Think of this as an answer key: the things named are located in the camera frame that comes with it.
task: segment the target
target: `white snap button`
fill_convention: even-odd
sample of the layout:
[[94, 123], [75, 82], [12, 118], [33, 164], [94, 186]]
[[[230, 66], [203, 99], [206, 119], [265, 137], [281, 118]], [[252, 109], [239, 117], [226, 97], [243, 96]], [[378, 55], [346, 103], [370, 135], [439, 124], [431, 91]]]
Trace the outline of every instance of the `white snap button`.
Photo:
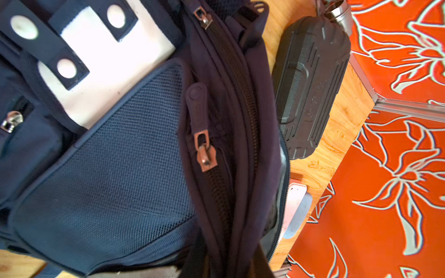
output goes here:
[[13, 16], [10, 23], [14, 32], [24, 39], [34, 40], [39, 36], [37, 26], [25, 16]]
[[73, 78], [77, 73], [76, 65], [69, 59], [60, 59], [57, 62], [57, 70], [65, 78]]
[[124, 10], [116, 4], [108, 7], [107, 18], [110, 24], [116, 28], [122, 28], [125, 25]]

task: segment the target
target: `blue backpack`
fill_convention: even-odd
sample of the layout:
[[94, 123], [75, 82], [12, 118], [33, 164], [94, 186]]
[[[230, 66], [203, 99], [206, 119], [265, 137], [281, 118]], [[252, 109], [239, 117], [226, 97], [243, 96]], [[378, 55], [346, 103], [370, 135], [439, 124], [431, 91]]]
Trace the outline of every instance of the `blue backpack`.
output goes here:
[[244, 0], [2, 1], [0, 248], [46, 260], [41, 275], [273, 277], [289, 160], [267, 15]]

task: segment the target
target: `red floral surface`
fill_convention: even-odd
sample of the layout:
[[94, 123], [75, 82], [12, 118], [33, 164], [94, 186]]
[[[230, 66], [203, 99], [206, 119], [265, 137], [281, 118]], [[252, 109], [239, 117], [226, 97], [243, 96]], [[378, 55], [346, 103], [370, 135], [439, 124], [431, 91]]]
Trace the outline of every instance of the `red floral surface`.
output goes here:
[[348, 0], [352, 51], [380, 97], [445, 105], [445, 0]]
[[291, 278], [445, 277], [445, 125], [372, 111], [290, 252]]

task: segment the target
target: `backpack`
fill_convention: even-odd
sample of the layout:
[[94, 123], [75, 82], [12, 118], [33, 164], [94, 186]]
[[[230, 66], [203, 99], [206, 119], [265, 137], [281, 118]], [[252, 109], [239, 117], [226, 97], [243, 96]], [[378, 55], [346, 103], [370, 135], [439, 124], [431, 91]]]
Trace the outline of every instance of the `backpack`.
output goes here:
[[0, 248], [47, 276], [273, 277], [290, 166], [267, 15], [244, 0], [3, 1]]

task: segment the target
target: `wooden surface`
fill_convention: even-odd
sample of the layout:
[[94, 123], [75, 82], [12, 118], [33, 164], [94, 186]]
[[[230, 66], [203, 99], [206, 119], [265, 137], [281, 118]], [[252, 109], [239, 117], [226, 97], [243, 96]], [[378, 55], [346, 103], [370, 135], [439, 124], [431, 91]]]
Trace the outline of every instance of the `wooden surface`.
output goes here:
[[[315, 7], [311, 0], [268, 0], [267, 2], [270, 6], [270, 15], [263, 37], [272, 69], [284, 29], [303, 16], [315, 15]], [[373, 106], [371, 97], [349, 65], [320, 145], [310, 157], [291, 162], [291, 178], [299, 179], [306, 184], [308, 192], [313, 197], [306, 220]], [[294, 238], [283, 239], [280, 242], [270, 263], [272, 270], [280, 269], [303, 226]], [[43, 265], [44, 262], [39, 259], [0, 250], [1, 278], [29, 278]], [[73, 278], [74, 276], [63, 272], [58, 277]]]

